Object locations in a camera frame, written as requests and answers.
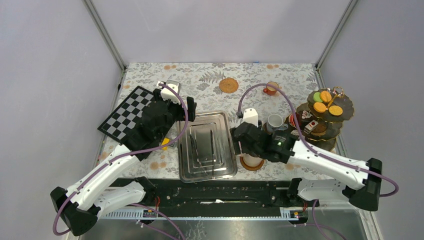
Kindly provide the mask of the red frosted donut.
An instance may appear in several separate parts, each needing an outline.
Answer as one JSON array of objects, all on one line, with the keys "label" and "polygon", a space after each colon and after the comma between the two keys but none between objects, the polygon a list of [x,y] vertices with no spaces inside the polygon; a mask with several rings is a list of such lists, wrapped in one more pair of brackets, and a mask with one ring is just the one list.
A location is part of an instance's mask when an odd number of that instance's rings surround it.
[{"label": "red frosted donut", "polygon": [[288,117],[288,123],[290,126],[292,126],[293,128],[296,128],[296,124],[295,124],[295,117],[294,115],[291,113]]}]

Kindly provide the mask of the orange waffle cookie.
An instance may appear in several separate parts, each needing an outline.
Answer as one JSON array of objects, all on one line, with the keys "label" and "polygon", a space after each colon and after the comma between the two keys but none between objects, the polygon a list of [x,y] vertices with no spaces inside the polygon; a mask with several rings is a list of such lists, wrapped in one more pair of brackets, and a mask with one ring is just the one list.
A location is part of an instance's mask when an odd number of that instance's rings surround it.
[{"label": "orange waffle cookie", "polygon": [[315,102],[313,104],[313,109],[318,113],[325,113],[327,110],[327,106],[322,102]]}]

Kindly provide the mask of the grey patterned mug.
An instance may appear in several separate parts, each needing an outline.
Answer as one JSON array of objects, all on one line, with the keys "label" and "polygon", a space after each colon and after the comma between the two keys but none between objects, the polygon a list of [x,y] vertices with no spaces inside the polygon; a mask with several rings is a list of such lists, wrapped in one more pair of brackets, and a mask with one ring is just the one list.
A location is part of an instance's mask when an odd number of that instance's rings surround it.
[{"label": "grey patterned mug", "polygon": [[271,114],[267,118],[268,131],[274,133],[277,130],[285,131],[288,125],[284,123],[284,119],[278,114]]}]

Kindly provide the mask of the small red cup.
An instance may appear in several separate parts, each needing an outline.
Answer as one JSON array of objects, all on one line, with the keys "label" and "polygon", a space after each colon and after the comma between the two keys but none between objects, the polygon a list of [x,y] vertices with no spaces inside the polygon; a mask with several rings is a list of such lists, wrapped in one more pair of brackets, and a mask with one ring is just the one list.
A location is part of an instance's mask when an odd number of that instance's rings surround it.
[{"label": "small red cup", "polygon": [[263,89],[263,92],[269,96],[274,96],[278,89],[280,89],[280,86],[278,83],[270,81],[266,84],[266,86]]}]

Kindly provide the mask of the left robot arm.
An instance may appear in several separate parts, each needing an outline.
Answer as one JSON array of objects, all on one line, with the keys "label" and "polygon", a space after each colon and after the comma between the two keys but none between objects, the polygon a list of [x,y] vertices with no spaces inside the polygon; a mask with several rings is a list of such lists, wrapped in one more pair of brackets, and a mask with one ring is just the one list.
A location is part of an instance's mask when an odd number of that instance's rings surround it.
[{"label": "left robot arm", "polygon": [[163,97],[142,99],[141,109],[135,113],[135,121],[130,122],[124,112],[130,104],[121,104],[117,111],[101,126],[108,131],[113,124],[123,119],[124,129],[116,128],[114,134],[123,134],[118,145],[102,164],[91,170],[73,185],[56,187],[50,197],[56,216],[52,231],[56,236],[71,232],[80,236],[90,230],[98,219],[110,212],[130,204],[144,206],[155,200],[155,187],[143,178],[132,180],[129,184],[104,194],[118,177],[136,163],[146,159],[151,152],[163,147],[163,140],[175,122],[186,126],[195,120],[197,104],[192,97],[186,102],[174,103]]}]

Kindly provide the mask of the yellow waffle cookie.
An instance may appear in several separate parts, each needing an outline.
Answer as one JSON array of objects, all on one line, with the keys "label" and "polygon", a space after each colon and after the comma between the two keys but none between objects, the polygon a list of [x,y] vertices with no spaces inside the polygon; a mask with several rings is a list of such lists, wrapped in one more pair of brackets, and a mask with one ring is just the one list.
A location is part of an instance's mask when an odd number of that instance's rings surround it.
[{"label": "yellow waffle cookie", "polygon": [[343,114],[343,109],[338,105],[332,105],[328,108],[328,112],[333,116],[341,116]]}]

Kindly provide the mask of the green macaron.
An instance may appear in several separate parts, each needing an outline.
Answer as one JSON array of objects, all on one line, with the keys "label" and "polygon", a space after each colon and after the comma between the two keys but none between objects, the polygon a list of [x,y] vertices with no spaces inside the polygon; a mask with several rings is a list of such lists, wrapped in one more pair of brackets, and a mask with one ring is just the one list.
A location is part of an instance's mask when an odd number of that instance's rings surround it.
[{"label": "green macaron", "polygon": [[321,93],[320,93],[320,92],[315,92],[315,93],[313,94],[313,100],[314,100],[315,102],[322,103],[322,102],[323,102],[323,100],[321,99]]}]

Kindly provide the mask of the chocolate cake slice with cherry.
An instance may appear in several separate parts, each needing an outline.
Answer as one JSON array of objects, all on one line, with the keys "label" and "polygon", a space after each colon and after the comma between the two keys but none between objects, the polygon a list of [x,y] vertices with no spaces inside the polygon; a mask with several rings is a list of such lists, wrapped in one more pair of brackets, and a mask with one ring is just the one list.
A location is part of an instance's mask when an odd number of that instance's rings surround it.
[{"label": "chocolate cake slice with cherry", "polygon": [[305,135],[309,135],[317,126],[319,123],[316,120],[312,120],[308,124],[305,125],[303,132]]}]

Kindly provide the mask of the brown wooden saucer coaster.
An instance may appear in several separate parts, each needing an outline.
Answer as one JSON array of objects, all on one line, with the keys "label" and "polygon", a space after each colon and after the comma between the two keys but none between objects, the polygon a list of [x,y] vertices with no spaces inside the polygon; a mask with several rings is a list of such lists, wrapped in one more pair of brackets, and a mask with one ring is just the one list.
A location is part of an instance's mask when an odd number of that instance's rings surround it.
[{"label": "brown wooden saucer coaster", "polygon": [[265,160],[259,157],[253,157],[249,154],[241,155],[239,157],[240,163],[243,168],[248,171],[257,171],[259,170],[265,163]]}]

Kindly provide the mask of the chocolate cake slice pink topping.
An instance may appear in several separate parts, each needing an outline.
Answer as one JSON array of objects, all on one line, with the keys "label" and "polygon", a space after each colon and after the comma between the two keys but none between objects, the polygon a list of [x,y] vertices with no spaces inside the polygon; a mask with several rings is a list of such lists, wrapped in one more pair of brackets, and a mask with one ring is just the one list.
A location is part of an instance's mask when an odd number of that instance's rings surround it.
[{"label": "chocolate cake slice pink topping", "polygon": [[309,119],[312,119],[313,118],[313,115],[308,110],[303,110],[301,112],[300,116],[301,116],[301,120],[302,121],[306,121],[306,120],[309,120]]}]

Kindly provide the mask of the dark walnut coaster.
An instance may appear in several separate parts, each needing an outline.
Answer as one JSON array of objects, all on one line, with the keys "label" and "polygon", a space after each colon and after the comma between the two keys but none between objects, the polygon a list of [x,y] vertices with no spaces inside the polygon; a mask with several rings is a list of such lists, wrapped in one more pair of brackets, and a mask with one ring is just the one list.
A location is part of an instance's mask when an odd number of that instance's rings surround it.
[{"label": "dark walnut coaster", "polygon": [[265,123],[262,125],[262,130],[263,130],[265,133],[267,133],[268,135],[272,134],[272,132],[271,132],[271,131],[268,131],[268,123],[267,123],[267,122],[265,122]]}]

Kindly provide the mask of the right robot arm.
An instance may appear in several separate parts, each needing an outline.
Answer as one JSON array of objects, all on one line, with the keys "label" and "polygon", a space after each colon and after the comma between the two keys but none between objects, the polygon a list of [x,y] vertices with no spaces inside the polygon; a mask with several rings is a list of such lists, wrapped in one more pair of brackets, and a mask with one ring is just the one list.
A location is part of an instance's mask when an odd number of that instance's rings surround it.
[{"label": "right robot arm", "polygon": [[299,206],[304,201],[340,200],[370,212],[379,209],[382,162],[354,160],[303,143],[289,132],[267,134],[251,123],[243,122],[230,129],[234,151],[272,163],[296,164],[327,175],[328,179],[293,178],[287,201]]}]

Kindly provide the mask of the woven rattan coaster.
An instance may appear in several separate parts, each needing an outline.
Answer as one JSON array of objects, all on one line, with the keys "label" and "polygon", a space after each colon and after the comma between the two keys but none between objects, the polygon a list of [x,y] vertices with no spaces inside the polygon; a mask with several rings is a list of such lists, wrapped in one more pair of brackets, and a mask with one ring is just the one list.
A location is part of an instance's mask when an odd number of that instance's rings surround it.
[{"label": "woven rattan coaster", "polygon": [[238,82],[231,77],[224,78],[219,82],[219,89],[223,93],[231,94],[237,91],[238,88],[239,88]]}]

